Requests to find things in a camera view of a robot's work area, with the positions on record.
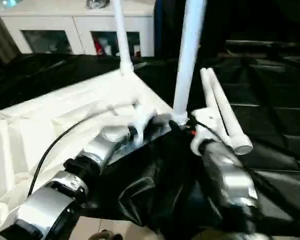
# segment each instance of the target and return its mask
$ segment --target red object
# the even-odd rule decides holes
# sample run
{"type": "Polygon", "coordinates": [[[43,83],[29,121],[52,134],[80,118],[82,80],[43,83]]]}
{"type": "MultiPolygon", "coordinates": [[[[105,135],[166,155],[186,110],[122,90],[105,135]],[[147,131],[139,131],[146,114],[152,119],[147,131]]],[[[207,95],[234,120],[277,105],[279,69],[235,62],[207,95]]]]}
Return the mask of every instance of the red object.
{"type": "Polygon", "coordinates": [[[105,52],[96,37],[93,38],[94,48],[97,55],[104,55],[105,52]]]}

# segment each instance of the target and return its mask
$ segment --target white pipe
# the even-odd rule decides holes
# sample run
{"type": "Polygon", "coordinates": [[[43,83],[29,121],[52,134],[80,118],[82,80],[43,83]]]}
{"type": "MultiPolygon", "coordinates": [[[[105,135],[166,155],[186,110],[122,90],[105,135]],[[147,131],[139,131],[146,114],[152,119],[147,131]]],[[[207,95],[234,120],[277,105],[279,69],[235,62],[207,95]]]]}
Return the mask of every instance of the white pipe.
{"type": "Polygon", "coordinates": [[[173,103],[175,120],[179,124],[184,124],[188,119],[188,98],[205,12],[206,0],[186,1],[173,103]]]}
{"type": "Polygon", "coordinates": [[[207,69],[202,68],[200,70],[200,76],[202,81],[203,92],[205,96],[206,106],[212,110],[213,116],[217,122],[217,133],[222,138],[222,140],[231,147],[231,140],[226,132],[224,122],[220,115],[219,107],[215,98],[214,91],[211,87],[210,75],[207,69]]]}
{"type": "Polygon", "coordinates": [[[120,70],[122,74],[133,72],[134,66],[130,59],[125,19],[122,11],[122,0],[113,0],[116,35],[120,52],[120,70]]]}
{"type": "Polygon", "coordinates": [[[222,119],[229,134],[232,148],[237,155],[244,155],[253,149],[253,145],[247,135],[244,134],[238,119],[230,106],[230,103],[218,81],[212,68],[209,68],[210,83],[214,92],[215,100],[220,109],[222,119]]]}

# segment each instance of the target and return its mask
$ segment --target wire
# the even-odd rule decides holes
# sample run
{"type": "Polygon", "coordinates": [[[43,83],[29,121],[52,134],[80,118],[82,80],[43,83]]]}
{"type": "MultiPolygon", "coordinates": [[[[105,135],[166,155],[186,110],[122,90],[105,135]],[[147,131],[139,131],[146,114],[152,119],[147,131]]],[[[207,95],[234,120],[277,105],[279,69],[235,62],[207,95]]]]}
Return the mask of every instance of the wire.
{"type": "Polygon", "coordinates": [[[117,109],[117,108],[123,108],[123,107],[127,107],[127,106],[133,106],[134,104],[133,103],[130,103],[130,104],[120,104],[120,105],[116,105],[115,107],[112,107],[112,108],[108,108],[106,110],[103,110],[103,111],[99,111],[99,112],[96,112],[84,119],[82,119],[81,121],[77,122],[76,124],[72,125],[70,128],[68,128],[66,131],[64,131],[60,136],[58,136],[56,138],[56,140],[53,141],[53,143],[51,143],[51,145],[47,148],[47,150],[44,152],[44,154],[42,155],[39,163],[38,163],[38,166],[36,167],[36,170],[35,170],[35,173],[33,175],[33,179],[32,179],[32,182],[31,182],[31,185],[30,185],[30,188],[29,188],[29,192],[28,192],[28,197],[32,194],[33,190],[34,190],[34,187],[35,187],[35,183],[37,181],[37,178],[38,178],[38,175],[39,175],[39,172],[40,172],[40,169],[47,157],[47,155],[49,154],[49,152],[51,151],[51,149],[57,144],[57,142],[60,141],[60,139],[62,139],[67,133],[69,133],[72,129],[74,129],[75,127],[77,127],[78,125],[82,124],[83,122],[89,120],[89,119],[92,119],[96,116],[99,116],[101,114],[104,114],[106,112],[109,112],[109,111],[113,111],[114,109],[117,109]]]}
{"type": "Polygon", "coordinates": [[[220,142],[222,142],[226,147],[232,149],[230,146],[228,146],[226,144],[226,142],[219,136],[218,133],[216,133],[212,128],[210,128],[209,126],[203,124],[202,122],[199,122],[194,116],[191,116],[190,117],[190,121],[194,124],[198,124],[202,127],[204,127],[205,129],[209,130],[214,136],[216,136],[218,138],[218,140],[220,140],[220,142]]]}

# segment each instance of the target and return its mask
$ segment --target shelf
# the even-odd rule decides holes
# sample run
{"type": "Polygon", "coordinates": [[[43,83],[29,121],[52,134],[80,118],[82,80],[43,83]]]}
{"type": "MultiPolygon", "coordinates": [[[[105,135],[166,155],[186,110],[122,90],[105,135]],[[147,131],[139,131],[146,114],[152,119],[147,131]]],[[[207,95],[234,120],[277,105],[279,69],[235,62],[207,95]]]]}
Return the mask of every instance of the shelf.
{"type": "MultiPolygon", "coordinates": [[[[124,0],[124,16],[146,17],[154,15],[156,0],[124,0]]],[[[113,16],[112,1],[102,9],[87,9],[86,0],[23,0],[0,11],[1,16],[113,16]]]]}
{"type": "Polygon", "coordinates": [[[4,11],[14,7],[23,0],[0,0],[0,11],[4,11]]]}

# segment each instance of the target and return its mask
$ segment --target white cloth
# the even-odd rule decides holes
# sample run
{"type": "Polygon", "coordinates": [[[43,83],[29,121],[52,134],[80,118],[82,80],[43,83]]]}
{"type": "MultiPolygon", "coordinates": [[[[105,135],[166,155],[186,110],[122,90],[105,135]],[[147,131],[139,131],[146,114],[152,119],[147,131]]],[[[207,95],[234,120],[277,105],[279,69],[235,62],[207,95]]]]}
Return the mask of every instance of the white cloth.
{"type": "MultiPolygon", "coordinates": [[[[172,109],[133,72],[118,70],[67,86],[0,111],[0,230],[14,222],[26,199],[37,164],[49,145],[66,129],[94,113],[116,105],[138,102],[158,114],[172,109]]],[[[105,125],[132,121],[134,108],[106,112],[66,134],[47,155],[34,190],[44,185],[63,162],[75,157],[105,125]]]]}

